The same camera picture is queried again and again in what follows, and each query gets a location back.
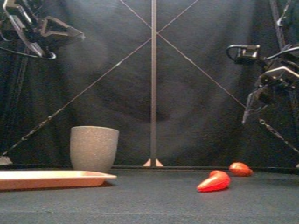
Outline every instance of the vertical pole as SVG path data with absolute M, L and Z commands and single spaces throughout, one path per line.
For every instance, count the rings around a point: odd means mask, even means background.
M 150 167 L 156 167 L 156 0 L 152 0 Z

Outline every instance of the cable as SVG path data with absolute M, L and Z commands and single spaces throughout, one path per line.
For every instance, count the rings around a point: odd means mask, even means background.
M 15 52 L 15 51 L 13 51 L 10 49 L 2 48 L 1 46 L 0 46 L 0 50 L 3 51 L 3 52 L 11 53 L 11 54 L 23 56 L 26 58 L 35 59 L 35 60 L 54 60 L 55 59 L 55 55 L 54 55 L 53 52 L 50 52 L 50 57 L 49 58 L 45 58 L 45 57 L 37 57 L 34 55 L 30 55 L 30 54 L 26 54 L 26 53 L 22 53 L 22 52 Z
M 226 55 L 228 55 L 228 58 L 234 61 L 234 59 L 230 57 L 229 55 L 229 50 L 233 49 L 233 48 L 237 48 L 237 49 L 246 49 L 248 46 L 246 45 L 230 45 L 228 48 L 226 48 Z
M 284 50 L 284 51 L 278 52 L 277 54 L 274 54 L 274 55 L 269 56 L 269 57 L 268 57 L 268 58 L 265 58 L 265 59 L 266 59 L 266 60 L 270 60 L 270 59 L 273 59 L 273 58 L 278 57 L 280 55 L 282 55 L 282 54 L 285 54 L 285 53 L 294 52 L 294 51 L 297 51 L 297 50 L 299 50 L 299 47 L 289 48 L 289 49 L 286 49 L 286 50 Z

